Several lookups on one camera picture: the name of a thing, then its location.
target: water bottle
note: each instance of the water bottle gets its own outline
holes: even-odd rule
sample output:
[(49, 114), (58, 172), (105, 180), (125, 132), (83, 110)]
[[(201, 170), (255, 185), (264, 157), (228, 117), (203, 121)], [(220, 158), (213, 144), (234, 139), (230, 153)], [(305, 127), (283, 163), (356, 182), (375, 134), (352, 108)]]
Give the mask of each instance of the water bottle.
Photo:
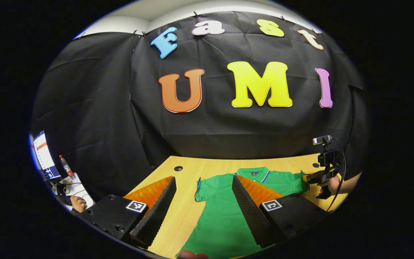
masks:
[(65, 169), (66, 173), (68, 174), (68, 176), (69, 176), (72, 180), (76, 179), (76, 176), (74, 176), (73, 171), (69, 168), (68, 163), (67, 163), (67, 162), (65, 161), (65, 159), (62, 157), (62, 155), (59, 155), (59, 157), (60, 157), (60, 162), (62, 163), (62, 166), (64, 167), (64, 169)]

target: human hand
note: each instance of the human hand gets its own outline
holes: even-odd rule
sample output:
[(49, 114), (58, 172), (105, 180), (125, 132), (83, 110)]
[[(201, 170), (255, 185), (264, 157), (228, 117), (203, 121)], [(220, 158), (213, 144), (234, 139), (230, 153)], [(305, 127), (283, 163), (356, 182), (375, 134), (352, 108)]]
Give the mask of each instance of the human hand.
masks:
[(317, 186), (320, 186), (320, 187), (328, 186), (328, 189), (330, 190), (331, 195), (334, 195), (336, 193), (336, 190), (338, 190), (339, 185), (340, 185), (340, 178), (338, 176), (334, 176), (328, 181), (317, 184)]
[(71, 200), (73, 208), (79, 213), (82, 213), (87, 208), (86, 201), (82, 198), (72, 195), (69, 199)]
[(208, 256), (203, 253), (194, 254), (191, 251), (181, 250), (177, 259), (208, 259)]

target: desk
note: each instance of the desk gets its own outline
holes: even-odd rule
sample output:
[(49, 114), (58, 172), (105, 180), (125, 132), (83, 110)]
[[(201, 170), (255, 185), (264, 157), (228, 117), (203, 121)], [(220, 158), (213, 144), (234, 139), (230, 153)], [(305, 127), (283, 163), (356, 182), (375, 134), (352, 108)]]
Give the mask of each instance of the desk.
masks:
[[(77, 193), (76, 196), (82, 197), (82, 199), (84, 199), (86, 201), (87, 208), (90, 208), (92, 205), (95, 204), (95, 202), (92, 200), (90, 195), (84, 189), (84, 186), (82, 186), (82, 184), (80, 184), (81, 180), (79, 179), (78, 174), (74, 173), (74, 175), (76, 176), (76, 178), (74, 180), (72, 180), (71, 177), (69, 177), (69, 176), (64, 179), (65, 182), (71, 181), (72, 183), (74, 183), (74, 184), (66, 186), (66, 193), (65, 194), (66, 195), (73, 195), (73, 194)], [(54, 194), (57, 194), (56, 187), (52, 187), (52, 192), (54, 192)], [(68, 206), (68, 205), (64, 205), (64, 204), (62, 204), (62, 205), (65, 208), (67, 208), (67, 210), (72, 210), (73, 209), (72, 206)]]
[[(234, 173), (239, 168), (267, 167), (271, 171), (299, 173), (303, 170), (306, 174), (315, 173), (323, 167), (314, 168), (312, 164), (317, 163), (317, 156), (312, 154), (291, 158), (280, 159), (256, 159), (256, 160), (223, 160), (223, 159), (194, 159), (185, 157), (169, 157), (146, 179), (138, 184), (129, 193), (145, 187), (148, 184), (159, 181), (163, 178), (174, 176), (177, 183), (177, 192), (168, 209), (166, 218), (161, 225), (152, 245), (148, 247), (151, 251), (160, 256), (175, 258), (184, 243), (187, 241), (197, 220), (202, 214), (205, 202), (194, 201), (196, 192), (196, 181), (207, 179), (215, 175)], [(182, 166), (183, 169), (176, 172), (174, 168)], [(309, 190), (302, 195), (320, 208), (327, 210), (332, 202), (333, 196), (327, 200), (317, 199), (320, 187), (311, 184)], [(332, 208), (337, 208), (347, 194), (338, 195)]]

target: yellow letter m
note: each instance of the yellow letter m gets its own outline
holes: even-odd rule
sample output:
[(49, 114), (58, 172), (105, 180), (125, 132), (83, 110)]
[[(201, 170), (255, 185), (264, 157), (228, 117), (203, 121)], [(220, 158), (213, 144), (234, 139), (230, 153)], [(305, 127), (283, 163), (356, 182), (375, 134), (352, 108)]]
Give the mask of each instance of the yellow letter m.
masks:
[(271, 98), (268, 103), (271, 107), (290, 107), (292, 99), (289, 97), (285, 72), (287, 65), (281, 62), (269, 62), (260, 77), (253, 67), (245, 61), (228, 64), (228, 69), (234, 73), (236, 97), (232, 101), (235, 108), (252, 106), (253, 101), (248, 98), (247, 88), (262, 106), (271, 89)]

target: colorful foam letter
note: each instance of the colorful foam letter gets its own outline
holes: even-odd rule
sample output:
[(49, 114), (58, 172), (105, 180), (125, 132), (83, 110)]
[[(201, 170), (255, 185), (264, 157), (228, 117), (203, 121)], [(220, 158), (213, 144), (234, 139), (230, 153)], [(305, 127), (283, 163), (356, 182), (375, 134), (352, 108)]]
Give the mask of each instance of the colorful foam letter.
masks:
[(245, 61), (228, 64), (228, 69), (234, 73), (236, 97), (232, 101), (235, 108), (252, 106), (248, 98), (247, 88), (255, 98), (258, 105), (265, 103), (269, 89), (271, 98), (268, 103), (272, 107), (291, 107), (292, 99), (289, 97), (285, 72), (287, 65), (281, 62), (269, 62), (261, 78), (253, 67)]
[(172, 51), (174, 51), (174, 49), (177, 48), (177, 43), (174, 43), (174, 44), (169, 43), (169, 41), (177, 40), (177, 36), (172, 33), (176, 30), (177, 28), (170, 27), (166, 31), (161, 33), (159, 36), (157, 36), (156, 39), (154, 39), (151, 42), (151, 45), (156, 45), (156, 47), (161, 52), (161, 55), (160, 55), (161, 59), (165, 58), (169, 53), (171, 53)]
[(328, 76), (330, 75), (327, 70), (316, 67), (316, 73), (319, 75), (322, 88), (322, 99), (319, 102), (322, 108), (332, 108), (333, 101), (330, 95), (330, 82), (328, 81)]
[(309, 32), (303, 29), (299, 30), (298, 32), (302, 34), (309, 42), (309, 44), (311, 44), (313, 47), (315, 47), (316, 49), (323, 50), (323, 46), (316, 42), (316, 37), (314, 35), (309, 34)]
[(199, 106), (202, 100), (201, 76), (203, 69), (192, 69), (185, 72), (184, 76), (189, 78), (189, 90), (191, 95), (186, 101), (177, 99), (176, 81), (180, 78), (178, 74), (165, 75), (159, 79), (162, 88), (162, 103), (172, 113), (187, 113)]
[(205, 34), (222, 34), (225, 32), (223, 28), (221, 28), (221, 22), (219, 21), (205, 21), (200, 22), (195, 25), (197, 28), (191, 31), (194, 35), (205, 35)]
[(268, 35), (282, 37), (284, 32), (279, 29), (279, 25), (273, 21), (259, 19), (257, 20), (258, 25), (260, 25), (260, 30)]

